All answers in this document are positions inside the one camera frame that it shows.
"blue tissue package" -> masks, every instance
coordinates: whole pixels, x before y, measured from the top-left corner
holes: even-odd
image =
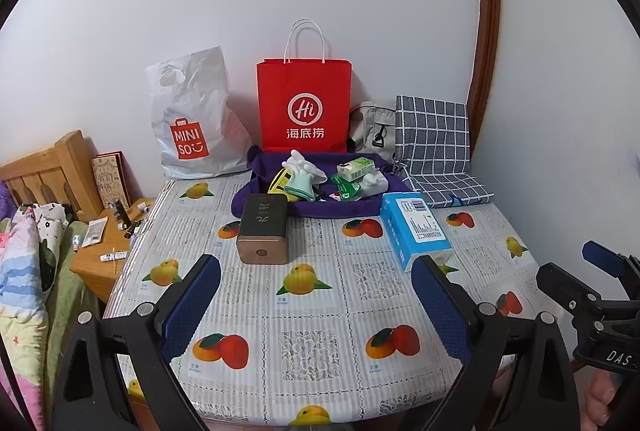
[[[385,193],[380,217],[405,272],[411,271],[419,256],[428,254],[438,265],[443,265],[454,255],[449,240],[420,193]]]

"white plastic bag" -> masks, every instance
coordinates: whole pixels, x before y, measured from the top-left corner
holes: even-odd
[[[247,169],[251,139],[228,107],[217,46],[150,66],[151,126],[167,178],[206,178]]]

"metal screw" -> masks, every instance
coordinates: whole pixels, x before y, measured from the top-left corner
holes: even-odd
[[[480,303],[478,308],[480,309],[480,313],[486,316],[492,316],[495,314],[495,306],[491,303]]]
[[[540,320],[543,323],[546,323],[548,325],[552,325],[553,323],[556,322],[556,317],[551,312],[541,312],[540,313]]]
[[[139,305],[138,308],[136,308],[136,312],[138,312],[139,316],[147,316],[153,311],[154,311],[153,303],[142,303],[142,305]]]
[[[85,323],[88,323],[89,321],[91,321],[91,312],[82,312],[81,315],[78,316],[78,322],[81,325],[84,325]]]

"grey backpack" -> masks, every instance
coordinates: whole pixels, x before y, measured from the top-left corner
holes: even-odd
[[[347,151],[377,153],[389,163],[396,150],[396,110],[374,101],[351,108]]]

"book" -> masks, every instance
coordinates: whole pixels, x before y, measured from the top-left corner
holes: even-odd
[[[111,207],[113,202],[118,199],[125,208],[131,205],[127,182],[124,178],[123,161],[122,151],[101,153],[91,160],[95,185],[98,187],[98,193],[105,209]]]

